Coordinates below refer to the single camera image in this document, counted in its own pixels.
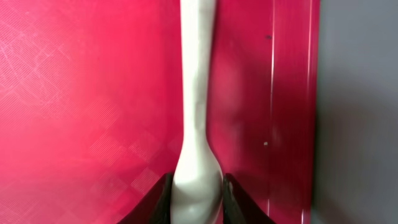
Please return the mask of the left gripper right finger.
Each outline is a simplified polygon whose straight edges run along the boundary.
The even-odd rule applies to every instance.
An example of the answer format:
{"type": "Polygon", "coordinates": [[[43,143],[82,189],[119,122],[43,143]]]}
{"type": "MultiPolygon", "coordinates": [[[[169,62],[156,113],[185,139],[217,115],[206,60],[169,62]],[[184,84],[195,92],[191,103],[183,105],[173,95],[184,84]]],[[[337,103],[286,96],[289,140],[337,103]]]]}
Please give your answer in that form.
{"type": "Polygon", "coordinates": [[[223,224],[275,224],[232,174],[223,177],[223,224]]]}

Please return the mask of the white plastic spoon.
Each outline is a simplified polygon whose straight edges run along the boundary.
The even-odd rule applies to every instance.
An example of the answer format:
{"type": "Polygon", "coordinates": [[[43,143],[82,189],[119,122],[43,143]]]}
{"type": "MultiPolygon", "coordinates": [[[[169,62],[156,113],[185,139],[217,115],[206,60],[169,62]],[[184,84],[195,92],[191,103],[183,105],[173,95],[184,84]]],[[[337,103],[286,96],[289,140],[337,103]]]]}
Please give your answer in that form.
{"type": "Polygon", "coordinates": [[[183,143],[172,181],[171,223],[215,223],[223,175],[207,141],[215,0],[181,0],[183,143]]]}

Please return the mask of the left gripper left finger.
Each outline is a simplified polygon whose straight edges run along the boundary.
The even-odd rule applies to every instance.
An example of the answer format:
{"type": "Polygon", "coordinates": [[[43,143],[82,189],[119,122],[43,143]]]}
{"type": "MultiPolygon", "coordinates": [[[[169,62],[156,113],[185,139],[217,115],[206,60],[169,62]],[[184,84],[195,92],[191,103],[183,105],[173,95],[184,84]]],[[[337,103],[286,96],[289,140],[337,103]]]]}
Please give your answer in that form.
{"type": "Polygon", "coordinates": [[[172,172],[164,174],[118,224],[171,224],[172,172]]]}

